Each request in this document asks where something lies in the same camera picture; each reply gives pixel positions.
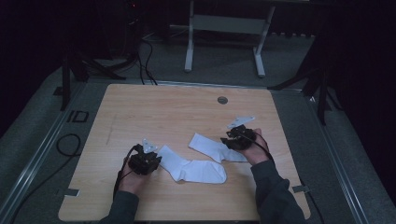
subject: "white stand leg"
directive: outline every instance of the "white stand leg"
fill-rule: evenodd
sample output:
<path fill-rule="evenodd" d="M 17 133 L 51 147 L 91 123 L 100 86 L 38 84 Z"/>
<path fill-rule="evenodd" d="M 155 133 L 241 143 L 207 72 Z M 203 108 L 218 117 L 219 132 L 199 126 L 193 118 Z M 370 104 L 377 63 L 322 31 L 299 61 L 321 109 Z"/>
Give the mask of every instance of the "white stand leg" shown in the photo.
<path fill-rule="evenodd" d="M 267 20 L 262 27 L 262 37 L 260 39 L 260 43 L 257 47 L 253 48 L 254 60 L 256 61 L 257 67 L 257 75 L 259 77 L 265 77 L 264 65 L 262 64 L 262 46 L 264 45 L 265 37 L 267 37 L 274 11 L 275 7 L 271 7 L 268 12 Z"/>
<path fill-rule="evenodd" d="M 187 46 L 186 63 L 184 65 L 184 71 L 190 72 L 192 69 L 192 56 L 194 53 L 194 42 L 192 40 L 194 35 L 194 1 L 190 1 L 190 26 L 189 26 L 189 45 Z"/>

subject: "small metal disc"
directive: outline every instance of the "small metal disc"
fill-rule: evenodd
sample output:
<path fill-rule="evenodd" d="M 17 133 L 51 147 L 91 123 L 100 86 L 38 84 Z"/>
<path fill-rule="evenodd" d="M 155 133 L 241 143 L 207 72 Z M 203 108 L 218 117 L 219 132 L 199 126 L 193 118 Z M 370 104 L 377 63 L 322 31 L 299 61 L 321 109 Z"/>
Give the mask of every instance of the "small metal disc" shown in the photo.
<path fill-rule="evenodd" d="M 228 103 L 228 99 L 227 99 L 227 97 L 225 97 L 225 96 L 220 96 L 220 97 L 218 98 L 218 102 L 219 102 L 219 104 L 225 105 L 225 104 Z"/>

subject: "wire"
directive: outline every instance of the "wire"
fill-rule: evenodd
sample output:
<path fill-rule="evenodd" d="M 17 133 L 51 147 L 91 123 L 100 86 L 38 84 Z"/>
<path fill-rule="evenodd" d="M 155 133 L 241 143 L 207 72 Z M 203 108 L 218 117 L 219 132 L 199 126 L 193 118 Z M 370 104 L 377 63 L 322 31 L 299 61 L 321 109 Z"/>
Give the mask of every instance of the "wire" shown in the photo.
<path fill-rule="evenodd" d="M 74 151 L 73 154 L 67 154 L 61 151 L 60 147 L 59 147 L 59 143 L 61 142 L 62 139 L 68 137 L 68 136 L 74 136 L 77 138 L 78 140 L 78 145 L 76 147 L 76 150 Z M 67 161 L 61 166 L 59 167 L 55 172 L 53 172 L 51 175 L 49 175 L 45 180 L 43 180 L 39 185 L 37 185 L 37 187 L 35 187 L 28 195 L 26 195 L 22 202 L 20 203 L 20 205 L 17 207 L 16 211 L 14 212 L 14 215 L 11 219 L 11 224 L 15 222 L 15 219 L 17 218 L 18 213 L 20 212 L 20 210 L 22 209 L 23 205 L 27 202 L 27 200 L 38 190 L 40 189 L 45 183 L 47 183 L 47 181 L 49 181 L 51 178 L 53 178 L 59 171 L 61 171 L 73 158 L 81 155 L 81 153 L 78 153 L 79 147 L 81 145 L 81 139 L 79 138 L 78 135 L 76 135 L 75 133 L 69 133 L 66 134 L 64 136 L 62 136 L 61 138 L 58 139 L 57 143 L 56 143 L 56 149 L 58 150 L 59 153 L 61 153 L 62 155 L 68 157 Z"/>
<path fill-rule="evenodd" d="M 125 157 L 125 159 L 124 159 L 124 163 L 122 164 L 122 167 L 121 167 L 121 171 L 122 171 L 122 172 L 123 172 L 123 169 L 125 168 L 125 165 L 126 165 L 128 159 L 129 159 L 129 157 L 131 156 L 131 153 L 132 153 L 133 150 L 134 150 L 134 148 L 132 147 L 132 148 L 129 150 L 128 154 L 126 155 L 126 157 Z M 121 181 L 125 176 L 129 175 L 131 172 L 132 172 L 132 171 L 128 172 L 128 174 L 126 174 L 126 175 L 123 175 L 123 176 L 120 178 L 120 180 L 117 180 L 117 182 Z"/>
<path fill-rule="evenodd" d="M 146 76 L 148 77 L 149 81 L 151 82 L 152 85 L 158 85 L 157 81 L 154 79 L 153 75 L 150 73 L 149 71 L 149 59 L 151 58 L 151 54 L 152 54 L 152 45 L 146 41 L 146 40 L 141 40 L 142 43 L 147 44 L 150 47 L 150 51 L 148 54 L 148 58 L 146 59 L 145 65 L 143 65 L 142 63 L 142 58 L 140 57 L 140 54 L 137 53 L 137 61 L 139 62 L 139 76 L 140 76 L 140 80 L 142 81 L 143 85 L 146 85 L 144 79 L 143 79 L 143 69 L 146 72 Z"/>
<path fill-rule="evenodd" d="M 305 186 L 305 183 L 304 183 L 304 181 L 303 181 L 301 178 L 300 178 L 300 182 Z M 310 191 L 308 191 L 306 194 L 308 194 L 309 198 L 310 198 L 311 201 L 312 201 L 312 204 L 315 206 L 315 209 L 317 209 L 318 215 L 319 215 L 319 218 L 320 218 L 321 223 L 324 224 L 323 215 L 321 214 L 320 209 L 319 209 L 317 203 L 316 203 L 315 200 L 314 200 L 314 197 L 312 196 L 312 194 L 311 194 Z"/>
<path fill-rule="evenodd" d="M 271 161 L 274 161 L 274 158 L 273 158 L 273 156 L 271 155 L 269 149 L 266 149 L 266 148 L 263 147 L 262 145 L 258 144 L 255 140 L 253 140 L 253 139 L 247 137 L 246 135 L 244 135 L 244 134 L 242 134 L 242 133 L 240 133 L 240 132 L 238 132 L 238 134 L 239 134 L 239 136 L 241 136 L 241 137 L 247 139 L 248 141 L 250 141 L 250 142 L 253 143 L 254 145 L 260 147 L 260 148 L 265 152 L 265 155 L 268 157 L 268 159 L 270 159 Z M 255 134 L 257 134 L 259 137 L 261 137 L 262 140 L 264 140 L 264 142 L 265 142 L 265 139 L 264 139 L 261 135 L 259 135 L 258 133 L 255 133 Z"/>

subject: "gray sleeve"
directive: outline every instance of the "gray sleeve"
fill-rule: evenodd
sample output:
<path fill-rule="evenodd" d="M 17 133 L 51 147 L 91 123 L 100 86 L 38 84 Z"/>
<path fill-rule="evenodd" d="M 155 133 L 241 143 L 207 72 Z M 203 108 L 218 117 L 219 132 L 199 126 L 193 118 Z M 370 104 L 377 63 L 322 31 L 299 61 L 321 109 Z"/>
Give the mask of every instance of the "gray sleeve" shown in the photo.
<path fill-rule="evenodd" d="M 251 167 L 256 182 L 256 205 L 262 223 L 305 223 L 304 213 L 289 191 L 290 182 L 272 161 Z"/>
<path fill-rule="evenodd" d="M 130 224 L 134 223 L 139 198 L 130 192 L 117 191 L 107 217 L 100 224 Z"/>

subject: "white sock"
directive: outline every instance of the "white sock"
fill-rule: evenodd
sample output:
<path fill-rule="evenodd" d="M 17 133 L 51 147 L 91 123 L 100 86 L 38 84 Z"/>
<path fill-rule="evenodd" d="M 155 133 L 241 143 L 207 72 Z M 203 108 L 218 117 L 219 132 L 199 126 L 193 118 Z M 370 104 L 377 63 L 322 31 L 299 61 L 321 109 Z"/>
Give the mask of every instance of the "white sock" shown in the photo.
<path fill-rule="evenodd" d="M 227 148 L 221 142 L 215 142 L 210 138 L 196 133 L 191 139 L 189 147 L 204 153 L 216 162 L 226 161 L 248 161 L 244 155 Z"/>
<path fill-rule="evenodd" d="M 184 179 L 190 182 L 222 184 L 227 179 L 224 167 L 213 161 L 188 161 L 168 146 L 163 146 L 158 156 L 163 157 L 160 165 L 175 181 Z"/>

